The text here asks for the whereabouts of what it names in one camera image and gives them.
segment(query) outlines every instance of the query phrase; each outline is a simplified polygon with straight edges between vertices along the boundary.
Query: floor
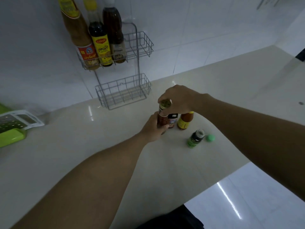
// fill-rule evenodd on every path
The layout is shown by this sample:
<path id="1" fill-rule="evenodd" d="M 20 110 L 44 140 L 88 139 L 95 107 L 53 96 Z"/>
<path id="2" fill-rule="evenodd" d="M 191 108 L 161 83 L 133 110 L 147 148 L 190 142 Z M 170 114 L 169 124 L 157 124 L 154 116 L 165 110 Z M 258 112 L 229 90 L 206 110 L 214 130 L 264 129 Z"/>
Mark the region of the floor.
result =
<path id="1" fill-rule="evenodd" d="M 305 202 L 251 162 L 185 205 L 205 229 L 305 228 Z"/>

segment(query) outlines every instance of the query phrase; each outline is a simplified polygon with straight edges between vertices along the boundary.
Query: countertop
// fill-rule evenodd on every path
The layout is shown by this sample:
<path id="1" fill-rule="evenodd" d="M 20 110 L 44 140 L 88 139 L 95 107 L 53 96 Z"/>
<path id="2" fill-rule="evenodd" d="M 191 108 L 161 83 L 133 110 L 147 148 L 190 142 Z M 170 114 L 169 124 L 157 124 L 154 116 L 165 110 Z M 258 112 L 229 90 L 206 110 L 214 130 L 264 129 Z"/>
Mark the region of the countertop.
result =
<path id="1" fill-rule="evenodd" d="M 304 123 L 293 111 L 266 106 L 268 101 L 281 105 L 291 102 L 274 94 L 281 86 L 278 77 L 303 66 L 271 46 L 155 80 L 147 99 L 122 108 L 109 111 L 93 99 L 42 116 L 44 127 L 30 129 L 25 140 L 0 148 L 0 228 L 12 226 L 84 159 L 139 132 L 158 110 L 158 97 L 174 84 Z M 216 140 L 188 148 L 187 138 L 200 128 Z M 187 130 L 168 129 L 160 140 L 145 146 L 111 228 L 135 228 L 167 213 L 247 162 L 212 123 L 195 113 Z"/>

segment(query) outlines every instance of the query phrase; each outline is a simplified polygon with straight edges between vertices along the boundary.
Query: hand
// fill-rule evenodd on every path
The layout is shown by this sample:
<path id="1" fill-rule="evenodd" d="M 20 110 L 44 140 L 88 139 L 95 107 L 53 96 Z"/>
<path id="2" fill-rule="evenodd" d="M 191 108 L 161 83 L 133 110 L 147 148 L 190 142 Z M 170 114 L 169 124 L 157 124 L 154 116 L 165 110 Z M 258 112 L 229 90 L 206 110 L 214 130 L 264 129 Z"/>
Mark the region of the hand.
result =
<path id="1" fill-rule="evenodd" d="M 200 95 L 200 93 L 183 85 L 175 85 L 167 89 L 158 99 L 158 103 L 166 99 L 172 100 L 172 105 L 169 108 L 164 109 L 160 115 L 166 116 L 172 113 L 184 114 L 194 111 L 196 100 L 199 99 Z"/>
<path id="2" fill-rule="evenodd" d="M 168 129 L 169 125 L 164 125 L 157 128 L 158 112 L 155 112 L 150 116 L 146 124 L 143 126 L 142 130 L 139 132 L 140 135 L 144 136 L 147 142 L 153 142 L 158 140 L 165 130 Z"/>

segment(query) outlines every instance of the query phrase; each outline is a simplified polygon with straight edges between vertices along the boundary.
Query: forearm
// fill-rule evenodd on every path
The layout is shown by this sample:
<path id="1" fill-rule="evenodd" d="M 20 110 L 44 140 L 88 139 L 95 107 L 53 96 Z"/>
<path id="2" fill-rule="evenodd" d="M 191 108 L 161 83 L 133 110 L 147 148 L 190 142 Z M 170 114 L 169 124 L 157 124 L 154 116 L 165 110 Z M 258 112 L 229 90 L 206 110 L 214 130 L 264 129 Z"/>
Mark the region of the forearm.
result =
<path id="1" fill-rule="evenodd" d="M 254 164 L 305 200 L 304 126 L 208 94 L 201 94 L 196 103 L 194 111 L 212 122 Z"/>
<path id="2" fill-rule="evenodd" d="M 108 228 L 146 144 L 137 134 L 89 157 L 13 228 Z"/>

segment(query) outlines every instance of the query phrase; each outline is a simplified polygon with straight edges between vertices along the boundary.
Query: green bottle cap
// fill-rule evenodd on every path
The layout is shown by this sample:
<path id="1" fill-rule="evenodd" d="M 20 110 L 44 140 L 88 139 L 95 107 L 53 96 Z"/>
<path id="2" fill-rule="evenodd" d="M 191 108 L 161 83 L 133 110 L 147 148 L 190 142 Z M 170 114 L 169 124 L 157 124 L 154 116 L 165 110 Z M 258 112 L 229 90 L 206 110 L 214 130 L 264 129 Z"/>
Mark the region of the green bottle cap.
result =
<path id="1" fill-rule="evenodd" d="M 212 134 L 210 134 L 210 135 L 208 135 L 208 136 L 206 137 L 206 140 L 207 140 L 208 142 L 215 141 L 215 136 L 212 135 Z"/>

